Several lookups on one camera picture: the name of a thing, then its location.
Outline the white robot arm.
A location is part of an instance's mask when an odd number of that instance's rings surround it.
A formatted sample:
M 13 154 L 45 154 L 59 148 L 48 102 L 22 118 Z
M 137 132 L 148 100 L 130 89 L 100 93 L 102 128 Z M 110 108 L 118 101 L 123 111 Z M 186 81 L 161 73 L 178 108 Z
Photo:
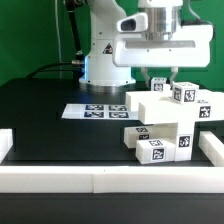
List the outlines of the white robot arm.
M 183 0 L 138 0 L 128 16 L 116 0 L 87 0 L 91 17 L 91 50 L 84 60 L 80 86 L 117 93 L 134 87 L 131 69 L 138 67 L 205 67 L 210 62 L 214 26 L 196 17 L 181 19 Z

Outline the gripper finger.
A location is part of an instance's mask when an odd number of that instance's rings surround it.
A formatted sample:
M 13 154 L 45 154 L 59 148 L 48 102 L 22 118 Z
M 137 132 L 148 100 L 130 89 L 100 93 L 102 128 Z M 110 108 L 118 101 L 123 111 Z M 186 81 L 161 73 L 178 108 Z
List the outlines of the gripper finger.
M 170 85 L 172 86 L 173 85 L 173 82 L 174 82 L 174 79 L 175 77 L 177 76 L 178 74 L 178 71 L 179 71 L 179 68 L 178 67 L 172 67 L 171 68 L 171 77 L 170 77 Z
M 149 76 L 149 73 L 148 73 L 148 68 L 147 67 L 141 67 L 141 73 L 145 79 L 145 84 L 146 84 L 146 87 L 150 87 L 151 86 L 151 78 Z

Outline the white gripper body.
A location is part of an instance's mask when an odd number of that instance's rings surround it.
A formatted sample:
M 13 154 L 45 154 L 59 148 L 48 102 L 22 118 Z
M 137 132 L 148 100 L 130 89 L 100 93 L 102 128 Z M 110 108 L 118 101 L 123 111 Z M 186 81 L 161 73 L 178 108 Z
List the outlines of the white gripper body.
M 117 24 L 113 62 L 119 67 L 206 67 L 210 63 L 213 27 L 188 25 L 179 28 L 170 40 L 148 40 L 139 31 Z

